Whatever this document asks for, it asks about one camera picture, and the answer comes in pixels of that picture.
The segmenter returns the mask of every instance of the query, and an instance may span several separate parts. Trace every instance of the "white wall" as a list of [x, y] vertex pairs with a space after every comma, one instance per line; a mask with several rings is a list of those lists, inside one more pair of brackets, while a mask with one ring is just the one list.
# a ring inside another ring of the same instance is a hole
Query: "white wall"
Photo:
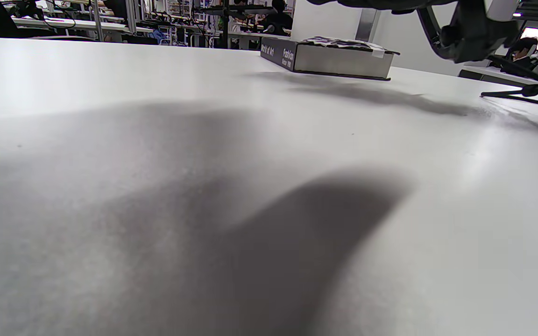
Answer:
[[337, 2], [317, 6], [300, 0], [294, 11], [292, 38], [304, 40], [315, 36], [354, 40], [361, 8], [342, 6]]
[[[455, 6], [455, 2], [444, 6], [433, 6], [440, 26], [450, 23]], [[401, 53], [394, 56], [393, 66], [452, 76], [457, 76], [462, 68], [461, 64], [454, 64], [450, 60], [440, 59], [435, 55], [417, 13], [392, 15], [390, 11], [382, 11], [376, 25], [373, 42]]]

